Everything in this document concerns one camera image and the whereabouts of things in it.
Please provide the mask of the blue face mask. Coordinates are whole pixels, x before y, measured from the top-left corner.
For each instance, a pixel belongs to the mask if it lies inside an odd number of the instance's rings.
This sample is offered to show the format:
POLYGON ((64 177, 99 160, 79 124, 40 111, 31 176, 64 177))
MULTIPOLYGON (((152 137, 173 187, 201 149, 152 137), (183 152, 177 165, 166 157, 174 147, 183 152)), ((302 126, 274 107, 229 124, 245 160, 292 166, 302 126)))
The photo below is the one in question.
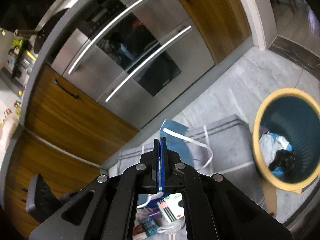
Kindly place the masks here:
POLYGON ((138 209, 151 207, 151 202, 156 202, 166 194, 174 193, 182 186, 181 176, 174 165, 179 162, 193 166, 195 157, 189 151, 187 143, 205 148, 208 157, 200 159, 203 163, 197 171, 206 168, 213 159, 213 152, 209 145, 198 142, 185 135, 187 127, 172 120, 165 120, 160 128, 159 139, 153 143, 150 152, 143 152, 138 166, 145 165, 151 178, 145 180, 143 186, 151 190, 146 201, 137 206, 138 209))

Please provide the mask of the black trash in bin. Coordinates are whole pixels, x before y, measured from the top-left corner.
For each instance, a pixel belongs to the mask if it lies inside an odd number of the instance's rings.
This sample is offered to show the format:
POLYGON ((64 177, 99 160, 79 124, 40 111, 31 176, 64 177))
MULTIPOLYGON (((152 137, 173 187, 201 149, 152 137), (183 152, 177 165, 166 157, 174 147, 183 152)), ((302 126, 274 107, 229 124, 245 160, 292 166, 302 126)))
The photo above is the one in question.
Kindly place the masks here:
POLYGON ((268 168, 275 171, 280 168, 284 173, 293 169, 296 162, 295 155, 292 151, 277 150, 274 160, 269 164, 268 168))

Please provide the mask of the white crumpled trash in bin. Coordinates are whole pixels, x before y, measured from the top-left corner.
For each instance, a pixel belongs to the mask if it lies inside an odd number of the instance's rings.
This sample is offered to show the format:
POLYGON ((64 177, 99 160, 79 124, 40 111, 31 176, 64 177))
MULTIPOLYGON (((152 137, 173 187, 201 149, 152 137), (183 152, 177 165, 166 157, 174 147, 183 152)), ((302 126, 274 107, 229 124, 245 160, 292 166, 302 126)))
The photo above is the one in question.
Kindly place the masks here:
POLYGON ((267 166, 274 161, 278 150, 292 151, 291 144, 284 136, 271 132, 263 134, 259 139, 259 144, 267 166))

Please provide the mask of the white striped medicine box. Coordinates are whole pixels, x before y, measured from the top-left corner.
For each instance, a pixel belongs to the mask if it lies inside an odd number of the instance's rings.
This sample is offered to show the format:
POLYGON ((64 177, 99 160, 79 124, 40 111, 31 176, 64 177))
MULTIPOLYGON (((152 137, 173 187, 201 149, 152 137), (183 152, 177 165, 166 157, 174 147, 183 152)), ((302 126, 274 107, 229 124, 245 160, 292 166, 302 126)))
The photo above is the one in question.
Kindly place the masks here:
POLYGON ((184 217, 183 199, 181 193, 170 194, 157 202, 162 216, 168 223, 173 223, 184 217))

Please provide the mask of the teal blister pack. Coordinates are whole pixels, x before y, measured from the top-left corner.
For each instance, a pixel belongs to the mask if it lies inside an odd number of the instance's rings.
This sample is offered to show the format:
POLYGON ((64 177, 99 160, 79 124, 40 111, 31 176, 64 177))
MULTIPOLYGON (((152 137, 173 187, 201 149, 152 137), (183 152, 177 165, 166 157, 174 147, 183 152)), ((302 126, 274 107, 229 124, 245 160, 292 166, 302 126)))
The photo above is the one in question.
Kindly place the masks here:
POLYGON ((142 220, 141 224, 148 237, 154 236, 159 228, 156 222, 150 217, 147 217, 146 219, 142 220))

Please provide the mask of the grey checked floor mat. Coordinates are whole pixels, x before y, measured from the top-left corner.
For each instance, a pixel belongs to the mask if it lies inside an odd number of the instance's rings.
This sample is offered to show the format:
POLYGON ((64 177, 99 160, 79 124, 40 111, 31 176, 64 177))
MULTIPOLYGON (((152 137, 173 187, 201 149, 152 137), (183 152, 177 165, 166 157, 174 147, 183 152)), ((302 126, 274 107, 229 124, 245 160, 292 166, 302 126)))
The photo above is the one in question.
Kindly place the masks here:
MULTIPOLYGON (((267 210, 263 184, 253 160, 249 125, 237 115, 231 115, 202 127, 187 129, 187 137, 209 145, 213 152, 212 161, 199 173, 207 176, 222 174, 246 196, 267 210)), ((203 163, 199 160, 208 157, 206 149, 191 143, 187 143, 187 146, 196 159, 192 167, 200 168, 203 163)))

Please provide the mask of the lower wooden cabinet drawers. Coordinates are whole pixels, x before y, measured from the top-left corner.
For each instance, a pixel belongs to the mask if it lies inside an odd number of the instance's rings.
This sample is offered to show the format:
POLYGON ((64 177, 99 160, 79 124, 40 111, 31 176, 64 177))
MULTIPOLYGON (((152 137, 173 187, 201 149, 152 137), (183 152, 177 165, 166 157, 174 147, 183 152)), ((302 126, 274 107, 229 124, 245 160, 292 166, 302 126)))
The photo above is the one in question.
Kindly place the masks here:
POLYGON ((41 174, 57 197, 81 189, 138 133, 49 66, 42 68, 34 86, 1 179, 4 212, 23 239, 38 225, 25 209, 33 176, 41 174))

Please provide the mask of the teal bin with yellow rim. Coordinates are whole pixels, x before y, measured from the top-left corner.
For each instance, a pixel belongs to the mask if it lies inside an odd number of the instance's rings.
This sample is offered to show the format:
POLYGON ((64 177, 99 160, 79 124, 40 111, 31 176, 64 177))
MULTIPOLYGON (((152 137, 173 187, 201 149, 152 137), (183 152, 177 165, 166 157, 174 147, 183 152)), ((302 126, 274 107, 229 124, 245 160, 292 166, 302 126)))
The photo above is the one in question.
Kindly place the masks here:
POLYGON ((277 213, 276 190, 301 194, 319 177, 319 104, 306 92, 283 88, 261 104, 252 131, 253 158, 263 178, 267 211, 277 213), (284 173, 271 171, 261 153, 259 139, 267 133, 284 136, 292 146, 296 162, 284 173))

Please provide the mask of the stainless steel double oven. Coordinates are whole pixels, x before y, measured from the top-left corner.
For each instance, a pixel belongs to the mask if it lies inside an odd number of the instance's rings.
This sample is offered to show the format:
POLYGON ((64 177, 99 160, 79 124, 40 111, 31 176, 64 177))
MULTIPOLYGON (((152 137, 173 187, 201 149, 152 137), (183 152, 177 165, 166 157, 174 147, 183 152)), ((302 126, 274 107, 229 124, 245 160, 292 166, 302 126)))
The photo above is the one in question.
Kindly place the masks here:
POLYGON ((104 0, 52 68, 137 129, 214 66, 178 0, 104 0))

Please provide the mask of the wooden cabinet door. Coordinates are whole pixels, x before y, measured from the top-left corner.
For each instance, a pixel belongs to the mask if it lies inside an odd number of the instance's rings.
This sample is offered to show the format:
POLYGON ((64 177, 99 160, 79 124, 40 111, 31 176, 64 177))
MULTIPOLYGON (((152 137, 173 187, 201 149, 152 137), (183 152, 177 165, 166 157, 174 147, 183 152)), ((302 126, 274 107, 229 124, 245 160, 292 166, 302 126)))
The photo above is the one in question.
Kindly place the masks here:
POLYGON ((240 0, 179 1, 199 29, 217 64, 252 36, 240 0))

